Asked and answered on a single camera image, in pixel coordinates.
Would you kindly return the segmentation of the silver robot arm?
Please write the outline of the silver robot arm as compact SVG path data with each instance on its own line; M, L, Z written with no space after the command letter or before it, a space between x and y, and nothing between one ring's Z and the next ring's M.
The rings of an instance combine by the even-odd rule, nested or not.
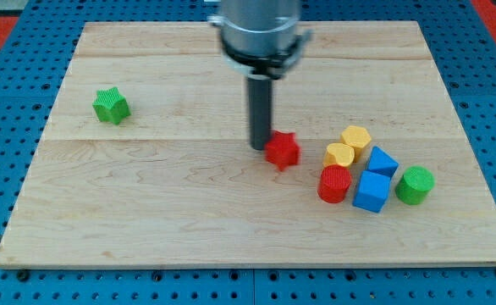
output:
M297 0L221 0L207 22L226 63L253 80L279 80L300 61L312 31L299 32Z

